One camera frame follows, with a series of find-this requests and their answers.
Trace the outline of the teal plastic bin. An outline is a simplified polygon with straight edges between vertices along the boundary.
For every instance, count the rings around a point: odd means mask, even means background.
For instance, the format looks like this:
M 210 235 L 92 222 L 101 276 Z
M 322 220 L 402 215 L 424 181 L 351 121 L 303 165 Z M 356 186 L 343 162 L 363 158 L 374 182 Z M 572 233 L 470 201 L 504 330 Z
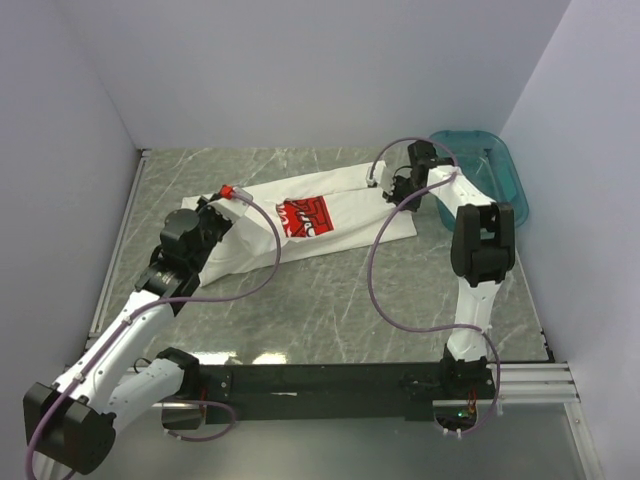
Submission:
M 529 205 L 506 144 L 496 135 L 481 130 L 441 130 L 430 138 L 446 146 L 467 177 L 485 195 L 514 209 L 515 226 L 529 215 Z

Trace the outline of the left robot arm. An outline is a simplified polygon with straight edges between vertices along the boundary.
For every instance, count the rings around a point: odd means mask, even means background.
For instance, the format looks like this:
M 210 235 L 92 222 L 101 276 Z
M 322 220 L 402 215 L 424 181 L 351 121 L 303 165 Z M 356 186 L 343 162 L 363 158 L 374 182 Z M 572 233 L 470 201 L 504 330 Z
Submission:
M 130 379 L 124 376 L 141 349 L 192 300 L 209 256 L 247 208 L 237 193 L 215 194 L 166 217 L 148 266 L 111 325 L 56 380 L 26 392 L 26 478 L 35 478 L 38 455 L 65 466 L 69 475 L 90 474 L 117 435 L 152 404 L 197 395 L 199 362 L 181 351 L 161 355 Z

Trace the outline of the white t-shirt red print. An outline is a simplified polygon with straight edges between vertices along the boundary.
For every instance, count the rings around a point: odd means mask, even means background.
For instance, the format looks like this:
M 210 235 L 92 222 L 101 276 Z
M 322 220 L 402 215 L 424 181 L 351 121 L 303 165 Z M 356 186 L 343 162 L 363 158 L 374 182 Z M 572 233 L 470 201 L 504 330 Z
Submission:
M 370 167 L 358 164 L 243 189 L 276 226 L 283 263 L 374 243 L 394 205 L 383 198 L 380 187 L 367 185 Z M 214 247 L 200 281 L 208 285 L 227 275 L 271 266 L 275 255 L 270 224 L 248 208 Z

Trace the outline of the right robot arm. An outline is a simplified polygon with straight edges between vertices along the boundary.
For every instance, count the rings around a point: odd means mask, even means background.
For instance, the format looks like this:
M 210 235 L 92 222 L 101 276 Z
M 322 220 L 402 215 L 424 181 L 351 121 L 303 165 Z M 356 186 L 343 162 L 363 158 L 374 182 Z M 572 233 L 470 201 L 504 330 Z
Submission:
M 439 387 L 460 399 L 480 386 L 490 386 L 485 335 L 497 293 L 515 264 L 515 213 L 476 187 L 462 172 L 451 151 L 414 138 L 408 145 L 410 173 L 393 175 L 383 198 L 397 212 L 418 211 L 431 194 L 454 218 L 451 267 L 458 279 L 454 324 L 440 362 Z

